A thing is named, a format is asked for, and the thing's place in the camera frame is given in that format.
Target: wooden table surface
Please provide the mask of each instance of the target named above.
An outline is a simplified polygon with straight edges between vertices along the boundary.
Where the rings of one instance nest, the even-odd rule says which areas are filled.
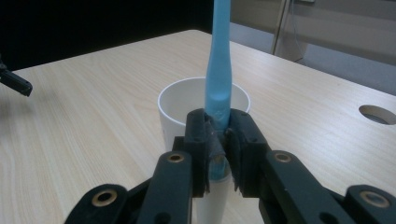
[[[34,89],[0,86],[0,223],[63,223],[88,190],[151,177],[164,153],[158,94],[205,75],[210,41],[187,31],[16,71]],[[235,43],[231,55],[272,149],[338,193],[368,184],[396,195],[396,125],[359,111],[396,113],[395,96]],[[258,200],[231,191],[223,223],[262,223]]]

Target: blue toothbrush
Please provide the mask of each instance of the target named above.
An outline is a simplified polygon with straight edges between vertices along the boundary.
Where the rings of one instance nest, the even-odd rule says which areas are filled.
[[[228,166],[216,132],[221,134],[228,127],[230,118],[233,83],[230,59],[230,8],[231,0],[215,0],[212,47],[205,84],[205,112],[211,118],[209,130],[213,130],[209,136],[209,150],[213,154],[209,163],[211,180],[220,180],[226,176]]]
[[[215,0],[212,47],[206,72],[205,112],[216,131],[228,127],[232,73],[230,60],[231,0]]]

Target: cup rim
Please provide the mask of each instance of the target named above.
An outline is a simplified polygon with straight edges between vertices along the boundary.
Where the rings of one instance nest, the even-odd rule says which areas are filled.
[[[181,126],[186,126],[186,124],[185,124],[185,123],[182,123],[182,122],[180,122],[180,121],[178,121],[178,120],[176,120],[176,119],[171,118],[168,114],[166,114],[166,113],[163,111],[163,108],[161,107],[161,98],[162,98],[162,96],[163,96],[163,93],[164,93],[167,89],[169,89],[171,86],[176,85],[176,84],[179,83],[179,82],[186,81],[186,80],[190,80],[190,79],[205,79],[205,77],[187,77],[187,78],[183,78],[183,79],[181,79],[181,80],[178,80],[178,81],[176,81],[176,82],[173,82],[173,83],[169,84],[168,86],[166,86],[165,88],[163,88],[163,90],[162,90],[162,91],[160,92],[160,94],[158,95],[158,99],[157,99],[157,106],[158,106],[159,110],[161,111],[161,113],[162,113],[167,119],[170,119],[170,120],[172,120],[173,122],[175,122],[175,123],[177,123],[177,124],[179,124],[179,125],[181,125]],[[238,88],[240,91],[242,91],[242,92],[246,95],[246,97],[247,97],[247,109],[246,109],[245,112],[248,112],[248,111],[250,110],[250,97],[248,96],[248,93],[247,93],[244,89],[242,89],[240,86],[236,85],[235,83],[233,83],[233,85],[234,85],[236,88]]]

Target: hole in table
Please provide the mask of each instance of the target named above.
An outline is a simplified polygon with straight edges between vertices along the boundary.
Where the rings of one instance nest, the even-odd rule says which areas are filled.
[[[362,105],[359,111],[364,117],[381,124],[396,124],[396,115],[376,105]]]

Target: brass screw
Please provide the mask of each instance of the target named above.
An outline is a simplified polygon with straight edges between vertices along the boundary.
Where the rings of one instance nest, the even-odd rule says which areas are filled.
[[[363,198],[365,202],[369,203],[372,206],[380,207],[380,208],[387,208],[390,206],[390,202],[388,201],[388,199],[370,190],[362,191],[360,196]]]
[[[285,154],[285,153],[277,152],[275,154],[275,159],[280,162],[290,162],[291,156],[289,156],[288,154]]]
[[[117,192],[114,189],[105,189],[95,194],[92,198],[92,204],[96,207],[108,206],[117,199]]]
[[[184,161],[184,156],[182,156],[181,154],[172,154],[168,157],[168,161],[170,162],[181,162]]]

